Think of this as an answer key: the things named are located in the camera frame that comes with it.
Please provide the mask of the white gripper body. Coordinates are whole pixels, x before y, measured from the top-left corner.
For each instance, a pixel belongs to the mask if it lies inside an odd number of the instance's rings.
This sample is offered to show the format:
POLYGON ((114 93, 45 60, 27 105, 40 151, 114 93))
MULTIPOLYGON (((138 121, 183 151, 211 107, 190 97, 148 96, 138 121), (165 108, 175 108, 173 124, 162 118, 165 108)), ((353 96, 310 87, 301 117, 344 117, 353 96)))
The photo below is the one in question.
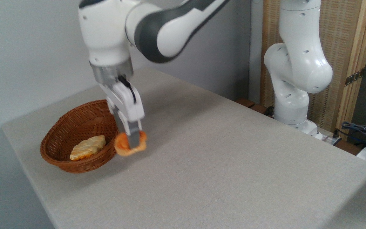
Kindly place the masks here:
POLYGON ((112 101, 129 122, 136 122, 144 118, 144 109, 138 90, 130 85, 117 82, 112 85, 102 85, 106 94, 106 101, 112 101))

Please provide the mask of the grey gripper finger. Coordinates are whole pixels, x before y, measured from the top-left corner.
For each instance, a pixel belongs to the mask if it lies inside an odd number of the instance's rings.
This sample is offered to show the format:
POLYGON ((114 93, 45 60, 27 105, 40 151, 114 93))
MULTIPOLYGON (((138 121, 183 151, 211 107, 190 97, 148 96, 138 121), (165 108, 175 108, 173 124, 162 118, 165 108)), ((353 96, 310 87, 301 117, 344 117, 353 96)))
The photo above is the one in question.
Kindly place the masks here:
POLYGON ((142 130, 141 121, 129 122, 123 121, 124 131, 127 135, 127 140, 130 149, 134 149, 140 145, 140 131, 142 130))
POLYGON ((116 105, 114 105, 112 103, 112 101, 108 101, 108 109, 109 109, 110 113, 112 114, 112 116, 114 117, 114 119, 116 121, 118 132, 119 133, 122 133, 122 132, 126 133, 124 123, 122 122, 122 119, 120 118, 120 116, 118 114, 118 112, 119 112, 118 107, 116 105))

